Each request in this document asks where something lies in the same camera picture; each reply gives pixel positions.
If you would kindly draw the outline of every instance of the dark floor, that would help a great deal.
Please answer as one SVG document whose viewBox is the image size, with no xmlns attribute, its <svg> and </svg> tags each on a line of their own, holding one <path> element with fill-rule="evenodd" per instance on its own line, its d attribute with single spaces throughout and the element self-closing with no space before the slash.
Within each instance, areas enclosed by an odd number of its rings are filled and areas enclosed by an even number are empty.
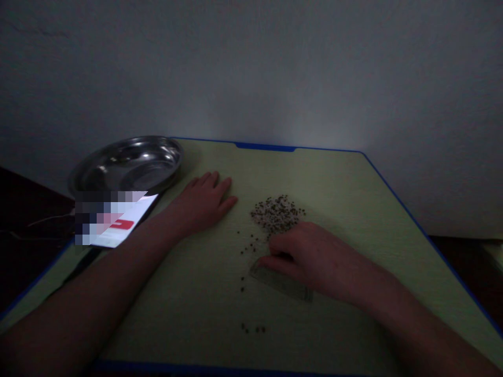
<svg viewBox="0 0 503 377">
<path fill-rule="evenodd" d="M 27 225 L 49 216 L 69 214 L 74 202 L 1 168 L 0 182 L 7 198 L 0 216 L 0 311 L 3 311 L 72 238 L 74 222 L 73 217 L 65 216 Z M 11 231 L 24 239 L 17 239 Z M 446 237 L 432 237 L 432 240 L 493 320 L 503 328 L 503 278 L 479 242 Z"/>
</svg>

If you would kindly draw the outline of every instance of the red icon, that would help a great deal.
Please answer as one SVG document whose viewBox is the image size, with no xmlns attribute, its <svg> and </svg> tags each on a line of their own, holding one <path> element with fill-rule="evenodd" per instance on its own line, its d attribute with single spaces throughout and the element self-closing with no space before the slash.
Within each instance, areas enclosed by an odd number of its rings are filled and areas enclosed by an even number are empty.
<svg viewBox="0 0 503 377">
<path fill-rule="evenodd" d="M 131 229 L 131 227 L 134 225 L 134 223 L 135 223 L 134 221 L 117 219 L 117 221 L 114 222 L 112 225 L 110 225 L 110 227 L 128 230 L 128 229 Z"/>
</svg>

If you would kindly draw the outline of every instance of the bowl rim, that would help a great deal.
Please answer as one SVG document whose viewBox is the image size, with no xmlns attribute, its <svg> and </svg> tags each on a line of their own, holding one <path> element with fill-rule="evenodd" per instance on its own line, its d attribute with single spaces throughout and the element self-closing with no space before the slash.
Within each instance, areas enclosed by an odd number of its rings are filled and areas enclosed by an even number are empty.
<svg viewBox="0 0 503 377">
<path fill-rule="evenodd" d="M 144 141 L 145 139 L 167 139 L 169 140 L 170 143 L 173 143 L 179 150 L 180 153 L 180 158 L 178 159 L 178 162 L 174 165 L 173 167 L 173 173 L 171 173 L 168 177 L 166 177 L 162 182 L 159 182 L 156 184 L 154 187 L 150 188 L 148 190 L 148 195 L 154 195 L 154 194 L 159 194 L 162 192 L 164 189 L 167 189 L 170 185 L 165 187 L 166 183 L 172 184 L 174 181 L 172 177 L 177 174 L 178 170 L 180 169 L 180 165 L 182 163 L 183 157 L 184 157 L 184 151 L 182 145 L 178 141 L 176 141 L 174 138 L 171 138 L 169 136 L 162 136 L 162 135 L 144 135 L 144 136 L 135 136 L 132 138 L 127 138 L 127 139 L 122 139 L 119 141 L 116 141 L 111 144 L 107 144 L 104 147 L 101 147 L 99 149 L 96 149 L 94 152 L 88 154 L 84 159 L 82 159 L 70 172 L 67 180 L 67 188 L 70 194 L 75 198 L 75 194 L 77 192 L 84 192 L 83 190 L 77 190 L 77 178 L 78 176 L 82 173 L 82 169 L 87 166 L 89 161 L 91 161 L 93 158 L 96 156 L 103 154 L 107 150 L 112 150 L 116 149 L 117 147 L 120 147 L 122 145 L 126 146 L 129 144 L 132 144 L 134 142 L 139 142 L 139 141 Z"/>
</svg>

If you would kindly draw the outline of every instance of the blurred screen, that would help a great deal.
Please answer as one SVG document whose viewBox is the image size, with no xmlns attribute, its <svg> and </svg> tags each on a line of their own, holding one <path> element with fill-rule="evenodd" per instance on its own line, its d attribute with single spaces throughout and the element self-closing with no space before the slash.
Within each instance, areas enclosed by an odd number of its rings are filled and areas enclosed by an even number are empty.
<svg viewBox="0 0 503 377">
<path fill-rule="evenodd" d="M 158 195 L 143 196 L 92 242 L 93 246 L 115 248 L 131 234 Z"/>
</svg>

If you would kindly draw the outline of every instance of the white wall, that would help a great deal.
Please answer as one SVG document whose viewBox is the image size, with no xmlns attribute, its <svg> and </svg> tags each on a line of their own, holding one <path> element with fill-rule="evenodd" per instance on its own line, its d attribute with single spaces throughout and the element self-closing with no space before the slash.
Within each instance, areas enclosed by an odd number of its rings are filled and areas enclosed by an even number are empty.
<svg viewBox="0 0 503 377">
<path fill-rule="evenodd" d="M 10 0 L 0 15 L 0 165 L 51 189 L 144 134 L 357 149 L 427 232 L 503 237 L 500 0 Z"/>
</svg>

